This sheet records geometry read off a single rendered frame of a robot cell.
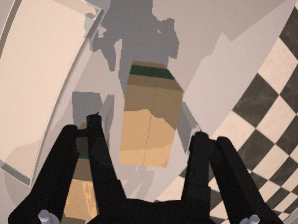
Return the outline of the cream shallow tray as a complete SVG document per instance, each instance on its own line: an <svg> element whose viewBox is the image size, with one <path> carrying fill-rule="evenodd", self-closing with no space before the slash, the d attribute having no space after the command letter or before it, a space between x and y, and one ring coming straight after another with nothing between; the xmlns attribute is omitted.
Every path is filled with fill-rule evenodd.
<svg viewBox="0 0 298 224"><path fill-rule="evenodd" d="M85 0L14 0L11 6L0 35L0 169L28 187L63 91L103 12Z"/></svg>

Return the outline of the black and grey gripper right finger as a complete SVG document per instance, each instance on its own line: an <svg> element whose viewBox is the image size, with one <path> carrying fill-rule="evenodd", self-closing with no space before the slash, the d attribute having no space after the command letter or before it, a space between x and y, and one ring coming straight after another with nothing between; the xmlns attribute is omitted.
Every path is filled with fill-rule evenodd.
<svg viewBox="0 0 298 224"><path fill-rule="evenodd" d="M209 161L230 224L284 224L264 202L230 139L210 139L183 101L176 128L185 155L190 156L181 196L184 207L180 224L211 224Z"/></svg>

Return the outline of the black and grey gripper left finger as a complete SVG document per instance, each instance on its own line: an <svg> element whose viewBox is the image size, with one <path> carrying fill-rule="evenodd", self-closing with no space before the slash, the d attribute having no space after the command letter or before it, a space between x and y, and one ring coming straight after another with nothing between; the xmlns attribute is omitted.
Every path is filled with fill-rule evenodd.
<svg viewBox="0 0 298 224"><path fill-rule="evenodd" d="M100 112L86 117L85 129L62 128L30 194L13 210L8 224L60 224L80 152L88 152L98 211L105 224L138 224L107 147L115 95L107 95ZM106 139L106 140L105 140Z"/></svg>

